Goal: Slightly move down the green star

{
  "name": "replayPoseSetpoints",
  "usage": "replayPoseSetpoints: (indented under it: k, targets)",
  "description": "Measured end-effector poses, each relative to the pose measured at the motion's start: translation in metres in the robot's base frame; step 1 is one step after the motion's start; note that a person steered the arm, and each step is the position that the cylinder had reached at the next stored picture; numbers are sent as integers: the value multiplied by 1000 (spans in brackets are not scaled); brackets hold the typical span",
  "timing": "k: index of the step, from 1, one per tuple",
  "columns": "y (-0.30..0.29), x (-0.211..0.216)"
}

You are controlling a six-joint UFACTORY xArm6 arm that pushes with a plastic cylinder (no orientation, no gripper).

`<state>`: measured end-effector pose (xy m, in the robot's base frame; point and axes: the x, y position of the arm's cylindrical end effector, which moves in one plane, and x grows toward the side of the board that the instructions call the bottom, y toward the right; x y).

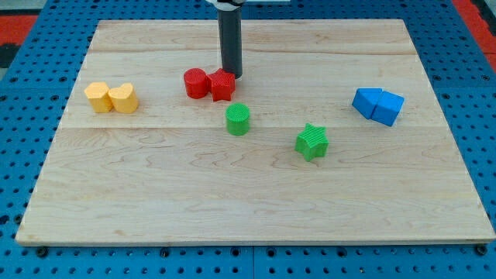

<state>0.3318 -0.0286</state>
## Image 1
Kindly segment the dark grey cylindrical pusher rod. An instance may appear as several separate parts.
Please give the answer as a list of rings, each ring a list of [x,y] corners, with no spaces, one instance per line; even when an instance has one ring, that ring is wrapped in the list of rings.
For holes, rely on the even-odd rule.
[[[235,79],[243,75],[241,6],[233,3],[217,3],[219,40],[222,69],[234,74]]]

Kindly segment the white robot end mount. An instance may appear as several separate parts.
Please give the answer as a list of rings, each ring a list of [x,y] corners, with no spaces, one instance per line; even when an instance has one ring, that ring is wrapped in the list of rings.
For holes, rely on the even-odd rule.
[[[246,0],[206,0],[214,6],[242,6]]]

